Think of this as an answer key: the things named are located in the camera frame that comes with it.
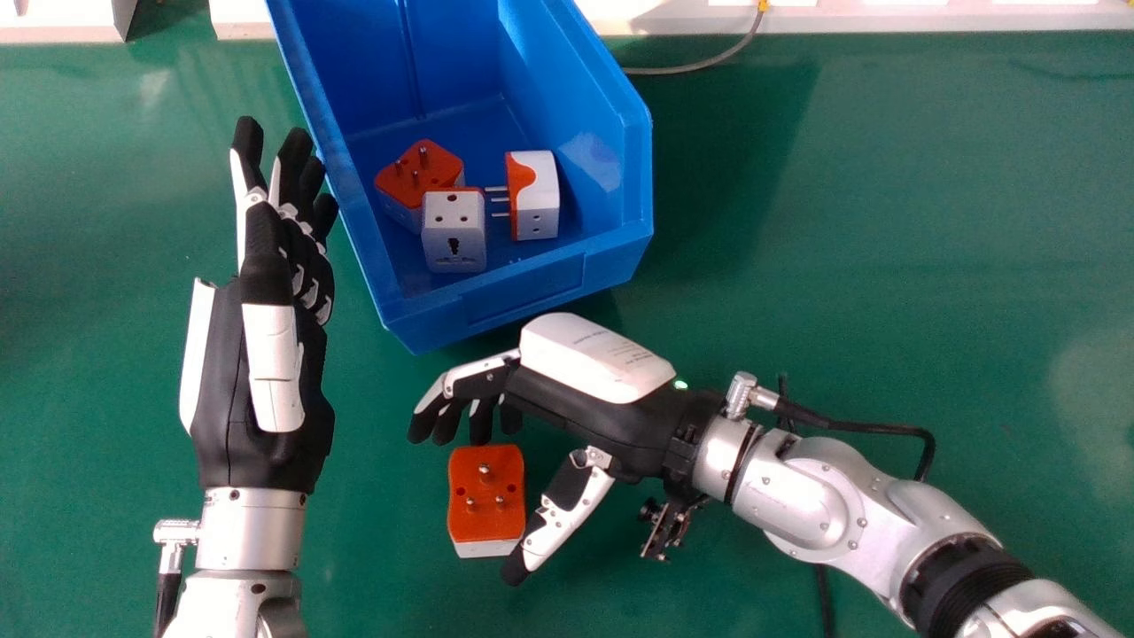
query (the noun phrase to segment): green table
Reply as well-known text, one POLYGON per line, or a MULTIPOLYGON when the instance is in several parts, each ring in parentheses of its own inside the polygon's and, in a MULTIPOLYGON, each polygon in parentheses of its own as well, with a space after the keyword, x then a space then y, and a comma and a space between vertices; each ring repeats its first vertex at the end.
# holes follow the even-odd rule
MULTIPOLYGON (((569 308, 694 388, 787 372, 827 414, 931 427, 932 482, 1134 632, 1134 34, 763 37, 637 86, 657 236, 631 283, 569 308)), ((189 283, 232 270, 245 112, 270 145, 303 121, 274 44, 215 42, 201 2, 143 2, 126 46, 0 50, 0 636, 150 630, 152 526, 200 512, 177 385, 189 283)), ((810 568, 720 505, 670 564, 637 559, 653 484, 613 490, 522 588, 459 561, 450 450, 404 428, 517 327, 411 357, 340 228, 331 250, 338 432, 299 570, 316 636, 819 636, 810 568)), ((573 442, 516 440, 532 500, 573 442)), ((913 471, 915 443, 849 441, 913 471)), ((833 589, 841 636, 912 636, 833 589)))

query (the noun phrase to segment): blue plastic bin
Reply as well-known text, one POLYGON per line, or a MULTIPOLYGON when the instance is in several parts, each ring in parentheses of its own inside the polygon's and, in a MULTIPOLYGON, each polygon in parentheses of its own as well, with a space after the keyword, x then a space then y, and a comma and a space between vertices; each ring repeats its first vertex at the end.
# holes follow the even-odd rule
POLYGON ((624 282, 653 235, 650 113, 570 0, 268 0, 382 324, 420 355, 624 282), (469 185, 550 148, 559 237, 488 222, 488 269, 437 274, 373 179, 429 137, 469 185))

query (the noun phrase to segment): black and white robotic hand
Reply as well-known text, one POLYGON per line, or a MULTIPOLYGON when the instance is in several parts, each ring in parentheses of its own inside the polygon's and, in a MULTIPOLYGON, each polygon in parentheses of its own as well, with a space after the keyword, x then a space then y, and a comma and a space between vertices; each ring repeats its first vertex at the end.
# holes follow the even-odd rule
POLYGON ((833 422, 737 373, 725 394, 691 392, 666 360, 579 316, 545 314, 519 348, 441 375, 417 405, 408 439, 452 441, 469 408, 471 441, 486 443, 521 414, 565 428, 568 456, 501 576, 518 585, 594 511, 616 480, 662 479, 668 503, 644 558, 680 544, 696 508, 716 500, 788 555, 841 570, 926 638, 1120 638, 1059 585, 1035 578, 976 519, 921 480, 872 467, 833 439, 801 437, 747 418, 755 407, 826 429, 932 436, 905 426, 833 422))
POLYGON ((338 204, 320 194, 323 164, 295 128, 271 180, 263 130, 237 121, 229 152, 237 274, 193 284, 179 411, 196 451, 200 520, 162 520, 155 638, 306 635, 299 562, 307 497, 331 450, 335 412, 322 393, 335 279, 327 235, 338 204), (181 555, 196 569, 181 585, 181 555))

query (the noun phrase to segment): robot forearm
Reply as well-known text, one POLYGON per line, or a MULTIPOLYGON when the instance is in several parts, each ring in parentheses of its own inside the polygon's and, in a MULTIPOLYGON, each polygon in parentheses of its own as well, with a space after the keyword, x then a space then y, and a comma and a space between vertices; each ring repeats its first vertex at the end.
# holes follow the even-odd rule
POLYGON ((1120 638, 945 493, 887 476, 839 441, 717 417, 692 478, 780 551, 846 572, 928 638, 1120 638))

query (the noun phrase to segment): adapter in bin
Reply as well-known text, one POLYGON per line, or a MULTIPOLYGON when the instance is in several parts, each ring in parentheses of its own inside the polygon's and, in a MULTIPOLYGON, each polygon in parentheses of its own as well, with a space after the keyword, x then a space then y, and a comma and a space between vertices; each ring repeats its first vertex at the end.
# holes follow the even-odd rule
POLYGON ((432 139, 418 139, 374 177, 383 211, 414 235, 422 231, 428 190, 465 185, 465 162, 432 139))
POLYGON ((524 535, 524 457, 515 445, 449 457, 449 537, 457 556, 507 556, 524 535))

